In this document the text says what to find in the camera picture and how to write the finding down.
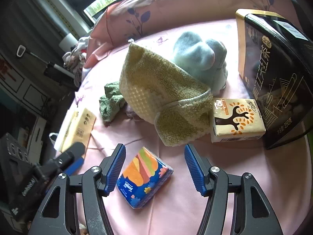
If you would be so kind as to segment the purple knitted cloth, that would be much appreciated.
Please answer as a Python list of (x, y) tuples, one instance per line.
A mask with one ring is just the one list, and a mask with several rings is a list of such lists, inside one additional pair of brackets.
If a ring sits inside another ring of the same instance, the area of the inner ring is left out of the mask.
[(137, 113), (130, 107), (128, 103), (126, 103), (124, 107), (125, 114), (134, 121), (142, 121), (142, 118), (137, 115)]

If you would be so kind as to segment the pink bed sheet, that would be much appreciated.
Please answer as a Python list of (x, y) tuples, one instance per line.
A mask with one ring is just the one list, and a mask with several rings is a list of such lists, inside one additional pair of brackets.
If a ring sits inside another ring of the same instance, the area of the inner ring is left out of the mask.
[[(171, 61), (184, 32), (222, 42), (226, 87), (215, 98), (249, 99), (238, 72), (238, 31), (234, 19), (194, 24), (134, 41)], [(90, 234), (294, 234), (311, 198), (311, 160), (306, 140), (268, 150), (260, 139), (213, 143), (210, 132), (178, 146), (165, 146), (154, 125), (119, 112), (106, 126), (99, 99), (107, 83), (119, 82), (128, 46), (97, 62), (80, 87), (81, 107), (97, 115), (92, 141), (78, 175), (78, 217)], [(141, 209), (132, 208), (117, 180), (146, 147), (174, 170)]]

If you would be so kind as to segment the yellow facial tissue pack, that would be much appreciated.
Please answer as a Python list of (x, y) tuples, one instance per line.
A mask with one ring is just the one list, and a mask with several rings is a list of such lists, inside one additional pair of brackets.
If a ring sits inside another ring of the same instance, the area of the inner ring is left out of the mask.
[(85, 158), (91, 132), (96, 121), (96, 115), (84, 107), (70, 107), (63, 120), (57, 139), (54, 143), (56, 156), (65, 152), (76, 142), (83, 143), (85, 151), (82, 158)]

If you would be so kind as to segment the yellow waffle towel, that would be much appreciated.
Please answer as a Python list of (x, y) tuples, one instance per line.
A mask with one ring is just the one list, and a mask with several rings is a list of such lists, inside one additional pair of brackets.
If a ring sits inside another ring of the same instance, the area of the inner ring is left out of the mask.
[(210, 87), (134, 42), (128, 46), (119, 89), (137, 116), (154, 125), (165, 146), (187, 144), (210, 132)]

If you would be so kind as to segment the white handled mop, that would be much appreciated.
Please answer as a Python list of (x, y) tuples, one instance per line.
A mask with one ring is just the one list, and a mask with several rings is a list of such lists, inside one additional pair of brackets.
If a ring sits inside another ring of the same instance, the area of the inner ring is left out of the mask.
[(43, 60), (42, 58), (40, 58), (39, 56), (37, 56), (36, 54), (32, 53), (30, 50), (28, 50), (24, 45), (19, 45), (18, 48), (17, 48), (17, 51), (16, 51), (16, 56), (18, 58), (22, 58), (24, 56), (24, 54), (28, 54), (28, 55), (31, 55), (33, 56), (34, 58), (40, 60), (41, 62), (43, 62), (46, 66), (50, 66), (50, 67), (53, 67), (54, 69), (62, 72), (63, 74), (69, 76), (70, 78), (74, 79), (75, 76), (73, 73), (71, 73), (70, 71), (66, 70), (65, 68), (57, 65), (57, 64), (53, 64), (51, 62), (48, 62), (48, 61), (45, 61)]

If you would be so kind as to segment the pink sheet covered cushion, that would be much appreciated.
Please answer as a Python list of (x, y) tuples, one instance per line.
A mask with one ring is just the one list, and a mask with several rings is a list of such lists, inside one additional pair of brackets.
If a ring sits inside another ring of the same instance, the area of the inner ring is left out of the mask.
[(231, 19), (237, 9), (278, 13), (301, 27), (291, 0), (124, 0), (110, 5), (90, 34), (85, 69), (104, 59), (108, 51), (129, 38), (183, 25)]

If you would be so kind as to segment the blue pocket tissue pack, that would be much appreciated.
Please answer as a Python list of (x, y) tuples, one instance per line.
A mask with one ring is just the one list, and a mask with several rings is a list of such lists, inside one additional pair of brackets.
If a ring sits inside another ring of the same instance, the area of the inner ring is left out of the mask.
[(117, 180), (117, 187), (134, 209), (143, 208), (170, 178), (174, 170), (142, 147)]

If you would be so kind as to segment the blue plush mouse toy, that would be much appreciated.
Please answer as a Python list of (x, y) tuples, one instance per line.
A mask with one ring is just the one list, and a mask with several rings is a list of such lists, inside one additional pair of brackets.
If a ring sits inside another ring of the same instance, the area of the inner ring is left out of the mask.
[(203, 41), (198, 34), (187, 31), (177, 39), (173, 52), (173, 63), (209, 86), (213, 96), (218, 96), (226, 87), (227, 49), (222, 42)]

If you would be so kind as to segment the green knitted cloth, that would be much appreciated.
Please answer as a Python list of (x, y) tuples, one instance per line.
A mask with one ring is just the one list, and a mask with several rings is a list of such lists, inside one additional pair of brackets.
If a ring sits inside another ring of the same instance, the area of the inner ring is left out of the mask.
[(119, 82), (104, 86), (104, 95), (99, 99), (99, 111), (105, 124), (110, 124), (126, 101), (119, 89)]

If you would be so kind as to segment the cream tree-print tissue pack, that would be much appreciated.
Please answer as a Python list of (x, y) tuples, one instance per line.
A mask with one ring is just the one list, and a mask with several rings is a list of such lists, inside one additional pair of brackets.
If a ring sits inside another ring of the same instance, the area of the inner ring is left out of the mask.
[(210, 122), (213, 143), (260, 139), (266, 132), (254, 99), (213, 99)]

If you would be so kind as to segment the pile of clothes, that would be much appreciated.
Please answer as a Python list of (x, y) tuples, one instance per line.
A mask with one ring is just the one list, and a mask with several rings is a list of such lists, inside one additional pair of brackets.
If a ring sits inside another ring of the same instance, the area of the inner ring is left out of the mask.
[(73, 73), (76, 87), (79, 87), (82, 81), (82, 70), (86, 62), (89, 39), (89, 36), (80, 38), (71, 48), (71, 51), (66, 52), (62, 57), (64, 62), (63, 67)]

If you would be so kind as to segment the black tea box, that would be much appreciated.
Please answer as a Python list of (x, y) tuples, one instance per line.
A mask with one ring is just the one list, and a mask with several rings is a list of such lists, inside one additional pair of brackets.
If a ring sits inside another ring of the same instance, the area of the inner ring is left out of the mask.
[(312, 41), (283, 16), (238, 9), (239, 74), (255, 99), (266, 149), (312, 130)]

